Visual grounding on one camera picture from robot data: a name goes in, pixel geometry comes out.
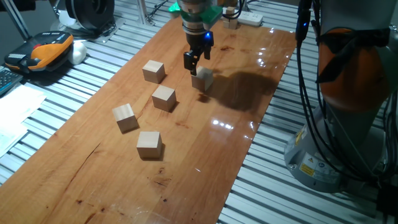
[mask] wooden board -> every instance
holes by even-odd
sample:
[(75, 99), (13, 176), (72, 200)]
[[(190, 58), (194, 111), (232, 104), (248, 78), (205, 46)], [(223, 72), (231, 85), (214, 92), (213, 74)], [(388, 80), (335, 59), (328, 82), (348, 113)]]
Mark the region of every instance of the wooden board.
[[(183, 68), (181, 19), (168, 22), (2, 187), (0, 223), (214, 223), (295, 48), (294, 34), (212, 28), (214, 82), (202, 94)], [(172, 113), (154, 108), (148, 60), (165, 65)], [(130, 103), (139, 128), (121, 134), (112, 108)], [(143, 161), (140, 131), (160, 131), (158, 161)]]

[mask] cable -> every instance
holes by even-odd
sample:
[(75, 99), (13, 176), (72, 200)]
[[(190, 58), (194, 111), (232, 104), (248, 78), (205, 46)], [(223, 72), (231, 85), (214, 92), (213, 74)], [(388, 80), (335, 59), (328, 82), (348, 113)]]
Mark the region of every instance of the cable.
[(300, 86), (300, 97), (301, 97), (301, 100), (302, 100), (302, 105), (303, 105), (303, 109), (304, 109), (305, 119), (306, 119), (306, 121), (307, 121), (308, 129), (310, 130), (311, 137), (312, 137), (312, 139), (313, 139), (313, 141), (314, 141), (314, 143), (315, 143), (315, 145), (316, 145), (316, 147), (317, 147), (317, 149), (318, 149), (318, 152), (319, 152), (320, 155), (322, 156), (322, 159), (323, 159), (330, 167), (332, 167), (336, 172), (340, 173), (341, 175), (343, 175), (343, 176), (345, 176), (345, 177), (348, 177), (348, 178), (353, 179), (353, 180), (363, 181), (362, 178), (354, 177), (354, 176), (352, 176), (352, 175), (349, 175), (349, 174), (344, 173), (342, 170), (339, 170), (337, 167), (335, 167), (335, 166), (326, 158), (325, 154), (324, 154), (323, 151), (320, 149), (320, 146), (319, 146), (319, 144), (318, 144), (318, 141), (317, 141), (317, 139), (316, 139), (316, 137), (315, 137), (315, 133), (314, 133), (314, 131), (313, 131), (312, 123), (310, 122), (310, 116), (308, 115), (307, 107), (309, 108), (309, 113), (310, 113), (310, 115), (311, 115), (311, 119), (312, 119), (312, 121), (313, 121), (313, 126), (314, 126), (315, 131), (317, 132), (317, 134), (318, 134), (318, 136), (320, 137), (321, 141), (324, 143), (324, 145), (325, 145), (327, 148), (328, 148), (328, 144), (326, 144), (326, 143), (324, 142), (324, 140), (322, 139), (322, 137), (320, 136), (320, 134), (319, 134), (319, 132), (318, 132), (318, 129), (317, 129), (317, 127), (316, 127), (315, 119), (313, 118), (312, 109), (311, 109), (310, 102), (309, 102), (309, 99), (308, 99), (307, 89), (306, 89), (306, 87), (305, 87), (305, 82), (304, 82), (303, 73), (302, 73), (302, 67), (301, 67), (301, 44), (302, 44), (302, 42), (299, 40), (299, 41), (297, 42), (298, 82), (299, 82), (299, 86)]
[(232, 13), (232, 14), (223, 14), (223, 17), (227, 18), (227, 19), (237, 19), (243, 10), (243, 4), (244, 4), (245, 0), (239, 0), (239, 9), (237, 12)]
[[(391, 112), (388, 114), (387, 119), (385, 119), (386, 117), (386, 110), (384, 111), (384, 128), (386, 130), (386, 132), (388, 133), (386, 135), (387, 141), (386, 144), (389, 148), (388, 150), (388, 166), (386, 169), (386, 172), (383, 172), (382, 175), (375, 175), (372, 170), (368, 167), (368, 165), (365, 163), (364, 159), (361, 157), (360, 153), (358, 152), (358, 150), (356, 151), (358, 156), (361, 158), (362, 162), (364, 163), (365, 166), (367, 166), (367, 169), (369, 171), (369, 173), (364, 173), (363, 171), (361, 171), (360, 169), (358, 169), (349, 159), (348, 157), (343, 153), (344, 150), (342, 150), (342, 148), (340, 147), (340, 144), (338, 143), (337, 139), (334, 138), (331, 135), (331, 131), (329, 130), (329, 127), (326, 123), (326, 120), (324, 119), (324, 123), (325, 123), (325, 129), (326, 129), (326, 133), (328, 135), (329, 138), (329, 144), (325, 142), (325, 140), (322, 138), (322, 136), (320, 135), (318, 128), (316, 126), (316, 122), (315, 122), (315, 118), (313, 116), (312, 113), (312, 108), (310, 106), (310, 101), (308, 98), (308, 94), (307, 94), (307, 90), (305, 87), (305, 82), (304, 82), (304, 78), (303, 78), (303, 74), (302, 74), (302, 67), (301, 67), (301, 44), (302, 41), (304, 40), (306, 34), (307, 34), (307, 30), (308, 27), (306, 27), (306, 24), (309, 21), (309, 15), (308, 15), (308, 1), (302, 1), (300, 2), (301, 4), (301, 11), (299, 10), (298, 15), (299, 15), (299, 19), (298, 19), (298, 24), (297, 24), (297, 28), (296, 28), (296, 39), (297, 39), (297, 64), (298, 64), (298, 77), (299, 77), (299, 85), (300, 85), (300, 97), (302, 100), (302, 106), (304, 109), (304, 113), (305, 113), (305, 119), (306, 122), (308, 124), (308, 128), (310, 130), (311, 136), (313, 138), (313, 141), (315, 143), (315, 146), (317, 147), (318, 152), (321, 154), (323, 160), (329, 165), (331, 166), (334, 170), (336, 170), (338, 173), (340, 173), (341, 175), (348, 177), (350, 179), (353, 180), (358, 180), (358, 181), (362, 181), (362, 182), (377, 182), (379, 183), (380, 180), (382, 179), (386, 179), (389, 178), (391, 175), (394, 175), (397, 172), (397, 160), (398, 160), (398, 156), (397, 156), (397, 141), (398, 141), (398, 130), (397, 130), (397, 126), (396, 126), (396, 106), (397, 106), (397, 100), (398, 100), (398, 96), (397, 93), (395, 92), (391, 98), (392, 100), (392, 109)], [(319, 0), (314, 0), (314, 4), (319, 4)], [(319, 13), (319, 6), (314, 6), (314, 11)], [(313, 26), (318, 26), (319, 24), (319, 15), (315, 16), (316, 20), (315, 22), (313, 22)], [(324, 118), (326, 118), (326, 103), (325, 100), (323, 100), (323, 102), (320, 99), (320, 87), (319, 85), (317, 85), (317, 96), (318, 96), (318, 104), (320, 105), (320, 108), (322, 110), (322, 114), (324, 115)], [(326, 149), (338, 160), (340, 161), (344, 167), (349, 170), (351, 172), (351, 174), (347, 174), (345, 172), (343, 172), (342, 170), (337, 169), (324, 155), (323, 151), (320, 148), (320, 145), (318, 143), (318, 140), (321, 140), (322, 144), (326, 147)]]
[(160, 9), (160, 7), (162, 7), (162, 6), (163, 6), (166, 2), (168, 2), (168, 1), (169, 1), (169, 0), (164, 0), (163, 2), (156, 4), (156, 5), (154, 6), (154, 10), (152, 10), (152, 12), (150, 12), (150, 13), (148, 14), (148, 17), (152, 18), (152, 16), (155, 15), (155, 13)]

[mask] wooden block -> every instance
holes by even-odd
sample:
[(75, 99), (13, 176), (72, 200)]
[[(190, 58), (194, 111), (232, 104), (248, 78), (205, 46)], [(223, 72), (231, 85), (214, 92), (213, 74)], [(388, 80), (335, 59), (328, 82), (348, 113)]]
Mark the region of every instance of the wooden block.
[(112, 112), (122, 133), (138, 127), (137, 119), (129, 103), (118, 108), (113, 108)]
[(229, 28), (229, 22), (228, 21), (223, 21), (224, 28)]
[(159, 85), (154, 94), (152, 94), (154, 106), (164, 111), (170, 111), (177, 99), (175, 91), (172, 88)]
[(225, 14), (232, 15), (234, 13), (235, 13), (235, 7), (227, 7), (226, 8)]
[(162, 138), (157, 131), (141, 131), (137, 150), (141, 158), (159, 158), (162, 152)]
[(165, 76), (164, 65), (160, 62), (149, 60), (142, 68), (144, 79), (148, 82), (160, 83)]
[(213, 71), (199, 66), (196, 76), (191, 76), (192, 87), (205, 92), (213, 84)]
[(229, 28), (230, 29), (236, 29), (238, 26), (238, 20), (237, 19), (230, 19), (229, 20)]

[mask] green part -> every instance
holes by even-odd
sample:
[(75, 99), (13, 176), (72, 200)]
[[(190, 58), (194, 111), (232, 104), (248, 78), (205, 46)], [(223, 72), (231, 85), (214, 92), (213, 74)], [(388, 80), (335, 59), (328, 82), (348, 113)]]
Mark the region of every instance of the green part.
[(169, 13), (173, 15), (173, 17), (177, 17), (181, 14), (182, 18), (185, 21), (191, 22), (200, 22), (202, 21), (203, 26), (206, 30), (210, 30), (210, 28), (221, 18), (223, 15), (223, 8), (219, 6), (210, 6), (206, 9), (206, 11), (200, 14), (191, 14), (184, 11), (181, 11), (180, 6), (174, 3), (169, 7)]
[(180, 6), (177, 3), (174, 3), (172, 6), (169, 7), (169, 12), (180, 13), (181, 12)]
[(204, 24), (213, 26), (223, 14), (223, 8), (219, 6), (210, 6), (206, 11), (200, 14)]

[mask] metal slotted table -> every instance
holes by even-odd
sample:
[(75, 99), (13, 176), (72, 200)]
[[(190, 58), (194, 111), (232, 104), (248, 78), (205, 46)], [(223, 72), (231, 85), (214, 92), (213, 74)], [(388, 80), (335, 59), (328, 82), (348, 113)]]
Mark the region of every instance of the metal slotted table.
[[(146, 1), (148, 11), (158, 0)], [(137, 23), (137, 4), (115, 0), (116, 17), (126, 23), (105, 44), (85, 42), (88, 58), (80, 65), (64, 65), (51, 77), (55, 82), (27, 86), (44, 92), (47, 99), (24, 121), (28, 134), (0, 158), (0, 185), (3, 184), (70, 116), (94, 95), (169, 20), (165, 3), (152, 18), (155, 26)], [(264, 16), (262, 25), (293, 32), (297, 7), (261, 1), (250, 10)], [(317, 105), (315, 77), (318, 63), (315, 34), (310, 29), (302, 45), (303, 74), (312, 106)], [(232, 186), (219, 223), (382, 223), (376, 212), (376, 189), (363, 195), (323, 194), (304, 187), (286, 169), (283, 153), (286, 142), (305, 124), (299, 97), (297, 55), (294, 52), (259, 130)], [(374, 126), (382, 128), (382, 113)]]

